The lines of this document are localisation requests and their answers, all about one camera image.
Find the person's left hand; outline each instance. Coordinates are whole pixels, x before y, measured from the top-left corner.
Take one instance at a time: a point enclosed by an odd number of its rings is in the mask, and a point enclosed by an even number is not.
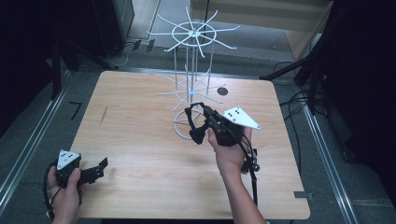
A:
[[[60,187],[58,186],[56,180],[56,167],[52,166],[49,169],[48,183],[55,213],[55,219],[52,223],[77,223],[79,207],[77,183],[80,176],[81,170],[79,168],[74,169],[67,181],[67,188],[59,189]]]

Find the wrist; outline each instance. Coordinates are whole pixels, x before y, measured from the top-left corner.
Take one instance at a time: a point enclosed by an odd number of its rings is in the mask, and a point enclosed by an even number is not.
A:
[[[70,217],[62,217],[62,216],[55,216],[53,219],[52,224],[74,224],[76,221]]]
[[[234,186],[242,184],[241,172],[228,172],[221,175],[225,186]]]

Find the forearm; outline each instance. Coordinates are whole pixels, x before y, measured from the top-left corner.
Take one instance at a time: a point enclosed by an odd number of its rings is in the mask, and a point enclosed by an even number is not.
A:
[[[76,224],[78,221],[77,217],[69,217],[69,216],[55,216],[52,224]]]
[[[233,222],[238,223],[265,223],[262,214],[245,188],[240,174],[223,177],[233,212]]]

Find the black cable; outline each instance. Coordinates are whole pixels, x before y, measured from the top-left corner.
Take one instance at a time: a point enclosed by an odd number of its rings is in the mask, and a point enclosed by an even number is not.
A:
[[[238,139],[235,134],[227,127],[224,127],[224,129],[232,136],[234,137],[236,140],[238,140],[238,145],[241,147],[245,158],[247,159],[247,168],[250,172],[250,178],[251,178],[251,187],[253,190],[253,202],[256,204],[256,206],[258,205],[258,196],[257,196],[257,177],[254,173],[254,169],[253,169],[253,161],[252,158],[249,157],[248,152],[245,150],[245,147],[242,145],[240,139]]]
[[[288,105],[288,110],[289,110],[289,115],[291,113],[290,111],[290,104]],[[294,130],[294,134],[296,136],[296,141],[297,141],[297,153],[298,153],[298,173],[301,175],[301,147],[300,147],[300,138],[298,136],[294,121],[293,121],[293,116],[290,116],[290,122],[291,122],[291,127]]]
[[[293,63],[293,62],[280,62],[280,63],[276,63],[276,64],[274,65],[273,71],[276,72],[276,67],[277,67],[278,65],[282,64],[282,63]]]
[[[305,102],[305,104],[299,105],[299,107],[297,107],[293,111],[289,112],[289,114],[283,120],[286,121],[286,120],[290,119],[291,116],[299,113],[306,105],[307,105],[307,102]]]
[[[247,146],[251,148],[251,143],[245,134],[244,134],[244,137],[247,139],[247,143],[246,142],[244,142],[244,143],[247,144]]]
[[[286,105],[286,104],[288,104],[288,103],[290,103],[290,102],[292,102],[292,101],[294,101],[294,100],[296,100],[296,99],[300,99],[300,98],[295,98],[295,97],[296,97],[297,95],[301,94],[301,93],[304,93],[304,92],[309,92],[309,91],[299,91],[299,92],[295,93],[294,95],[292,95],[291,98],[290,98],[287,102],[281,103],[280,105]]]
[[[61,189],[64,187],[64,183],[62,183],[62,185],[58,188],[58,190],[56,190],[56,193],[53,195],[51,201],[50,201],[50,205],[53,205],[53,201],[55,200],[56,195],[58,195],[59,191],[61,191]]]
[[[50,173],[50,168],[54,165],[56,165],[58,162],[54,161],[52,162],[46,169],[46,172],[44,173],[44,180],[43,180],[43,194],[44,194],[44,204],[47,206],[47,210],[49,213],[49,218],[51,220],[54,219],[55,215],[53,213],[53,207],[52,207],[52,203],[50,203],[50,199],[49,199],[49,195],[47,193],[47,185],[48,185],[48,175]]]
[[[294,102],[305,102],[306,100],[305,99],[307,99],[308,97],[306,97],[306,96],[302,96],[302,97],[299,97],[299,98],[295,98],[294,100],[292,100],[292,101],[294,101]],[[288,100],[287,102],[283,102],[283,103],[280,103],[279,105],[280,106],[283,106],[283,105],[287,105],[287,104],[289,104],[289,103],[291,103],[291,100]]]

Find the triangular plate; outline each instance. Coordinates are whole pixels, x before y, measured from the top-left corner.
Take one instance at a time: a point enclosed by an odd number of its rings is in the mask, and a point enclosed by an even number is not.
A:
[[[256,130],[260,130],[262,128],[240,106],[225,110],[221,115],[234,124],[239,124]]]
[[[79,153],[61,150],[59,152],[58,165],[57,169],[62,170],[66,165],[70,164],[70,162],[74,161],[79,157]]]

